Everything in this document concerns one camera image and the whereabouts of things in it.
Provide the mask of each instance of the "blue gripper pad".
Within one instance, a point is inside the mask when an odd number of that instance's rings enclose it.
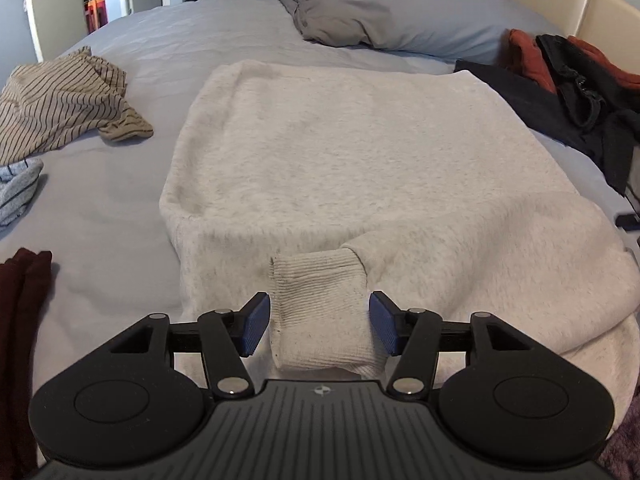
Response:
[[[386,352],[393,356],[400,355],[396,320],[374,294],[369,296],[369,320]]]
[[[262,334],[267,330],[270,316],[271,300],[269,296],[265,294],[244,322],[244,331],[242,332],[241,339],[241,357],[249,357],[249,355],[254,354],[262,338]]]

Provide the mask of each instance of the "folded clothes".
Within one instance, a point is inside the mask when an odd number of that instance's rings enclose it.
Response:
[[[604,67],[616,82],[623,88],[640,90],[640,75],[625,72],[607,59],[601,50],[575,36],[567,38],[569,43],[577,46],[590,59]],[[548,65],[536,40],[523,30],[512,29],[509,33],[510,62],[507,68],[517,74],[538,83],[543,89],[557,93],[556,85]]]
[[[0,480],[36,469],[28,421],[31,351],[51,286],[51,252],[20,249],[0,265]]]
[[[0,94],[0,165],[61,148],[92,128],[115,142],[153,135],[125,101],[125,79],[89,47],[15,68]]]
[[[0,167],[0,231],[27,210],[43,166],[39,158],[28,158]]]

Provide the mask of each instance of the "circular pad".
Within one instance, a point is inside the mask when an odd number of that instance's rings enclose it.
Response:
[[[129,420],[142,413],[148,404],[148,392],[131,381],[101,381],[87,386],[76,397],[78,413],[103,424]]]
[[[79,362],[33,397],[31,429],[44,455],[82,468],[148,462],[190,438],[204,417],[199,387],[135,354]]]
[[[514,377],[495,387],[495,402],[511,415],[548,418],[562,412],[569,397],[562,386],[539,377]]]

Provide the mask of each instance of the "logo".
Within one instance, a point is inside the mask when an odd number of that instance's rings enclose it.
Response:
[[[316,386],[313,389],[313,392],[320,397],[324,397],[325,395],[330,394],[332,390],[328,386],[324,386],[324,384],[321,384],[320,386]]]

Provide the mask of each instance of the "blue striped cloth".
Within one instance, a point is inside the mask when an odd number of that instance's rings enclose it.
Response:
[[[43,166],[37,157],[0,166],[0,231],[27,211]]]

